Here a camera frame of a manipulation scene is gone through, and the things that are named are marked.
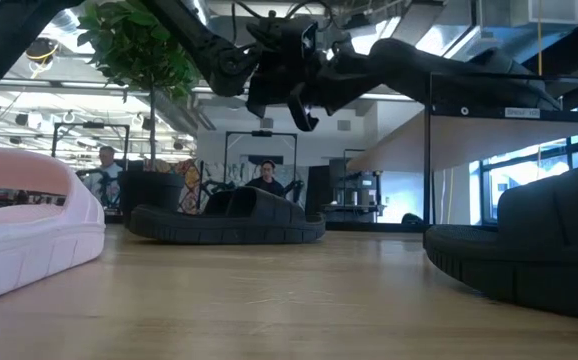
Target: plant pot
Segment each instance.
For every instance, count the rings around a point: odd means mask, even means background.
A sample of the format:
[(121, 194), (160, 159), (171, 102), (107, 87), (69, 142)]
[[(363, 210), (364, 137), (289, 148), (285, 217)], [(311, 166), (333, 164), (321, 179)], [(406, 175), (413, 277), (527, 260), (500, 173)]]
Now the plant pot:
[(148, 204), (177, 211), (185, 180), (178, 174), (123, 171), (118, 176), (118, 184), (123, 223), (128, 228), (131, 212), (138, 205)]

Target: green leaves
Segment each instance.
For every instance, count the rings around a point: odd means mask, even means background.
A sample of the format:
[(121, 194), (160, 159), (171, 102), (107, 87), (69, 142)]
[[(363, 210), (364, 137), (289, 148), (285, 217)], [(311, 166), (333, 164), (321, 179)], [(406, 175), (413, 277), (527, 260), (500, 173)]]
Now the green leaves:
[(171, 37), (171, 33), (162, 25), (158, 25), (151, 31), (151, 36), (158, 40), (167, 41)]
[(193, 62), (141, 0), (91, 3), (80, 19), (78, 45), (90, 43), (90, 64), (108, 84), (150, 90), (153, 84), (172, 100), (185, 98), (197, 82)]
[(85, 14), (88, 18), (97, 19), (98, 18), (98, 5), (94, 2), (88, 2), (85, 6)]
[(96, 30), (100, 28), (100, 23), (98, 22), (98, 19), (96, 19), (95, 17), (83, 16), (78, 18), (78, 20), (80, 20), (80, 25), (78, 26), (78, 29)]
[(149, 12), (149, 9), (142, 3), (140, 0), (126, 0), (127, 4), (131, 5), (135, 10), (142, 11), (142, 12)]
[(129, 20), (135, 22), (138, 25), (153, 26), (158, 23), (155, 16), (143, 12), (134, 12), (129, 15)]
[(78, 46), (82, 46), (90, 42), (95, 36), (96, 32), (94, 30), (89, 30), (86, 33), (81, 34), (78, 36)]

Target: wooden surface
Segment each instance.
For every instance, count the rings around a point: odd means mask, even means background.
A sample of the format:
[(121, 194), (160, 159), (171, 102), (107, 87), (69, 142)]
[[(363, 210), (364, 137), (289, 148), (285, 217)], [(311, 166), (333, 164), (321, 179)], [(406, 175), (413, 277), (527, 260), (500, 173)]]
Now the wooden surface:
[(172, 247), (108, 233), (99, 260), (0, 297), (0, 359), (578, 360), (578, 319), (475, 294), (419, 235)]
[[(433, 116), (431, 166), (436, 171), (578, 135), (578, 123)], [(422, 172), (424, 111), (356, 155), (353, 171)]]

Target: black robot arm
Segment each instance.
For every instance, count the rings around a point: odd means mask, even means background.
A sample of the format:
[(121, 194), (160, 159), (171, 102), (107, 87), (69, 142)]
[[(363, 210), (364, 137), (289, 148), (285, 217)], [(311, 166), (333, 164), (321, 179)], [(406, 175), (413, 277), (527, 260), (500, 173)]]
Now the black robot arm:
[[(209, 31), (179, 0), (141, 1), (178, 39), (217, 95), (243, 94), (250, 79), (249, 111), (263, 117), (267, 105), (286, 104), (302, 131), (312, 131), (318, 123), (310, 114), (312, 107), (323, 107), (332, 115), (380, 84), (426, 102), (426, 84), (434, 72), (529, 73), (500, 51), (487, 51), (464, 63), (395, 39), (379, 40), (364, 56), (354, 52), (348, 36), (334, 45), (334, 57), (327, 61), (316, 48), (318, 23), (309, 17), (292, 17), (307, 2), (285, 17), (276, 17), (273, 11), (267, 17), (257, 14), (258, 24), (247, 24), (256, 42), (237, 48)], [(81, 2), (0, 0), (0, 79), (60, 10)], [(433, 89), (434, 104), (559, 108), (540, 81), (442, 77), (434, 80)]]

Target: person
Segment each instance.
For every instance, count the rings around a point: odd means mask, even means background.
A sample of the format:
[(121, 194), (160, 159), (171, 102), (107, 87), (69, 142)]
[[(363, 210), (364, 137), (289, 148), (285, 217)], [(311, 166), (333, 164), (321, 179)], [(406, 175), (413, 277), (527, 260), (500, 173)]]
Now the person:
[[(98, 158), (100, 159), (100, 167), (98, 170), (105, 172), (109, 175), (109, 179), (112, 181), (107, 184), (107, 199), (115, 199), (120, 193), (120, 187), (118, 186), (118, 175), (122, 170), (120, 165), (116, 164), (114, 157), (116, 155), (116, 150), (111, 146), (103, 146), (100, 148), (98, 153)], [(102, 198), (102, 184), (103, 176), (97, 173), (92, 173), (87, 176), (83, 183), (91, 191), (94, 196), (101, 200)]]
[(256, 187), (276, 196), (285, 197), (284, 187), (273, 178), (273, 173), (276, 170), (276, 164), (271, 160), (265, 160), (260, 164), (260, 176), (253, 179), (245, 186)]

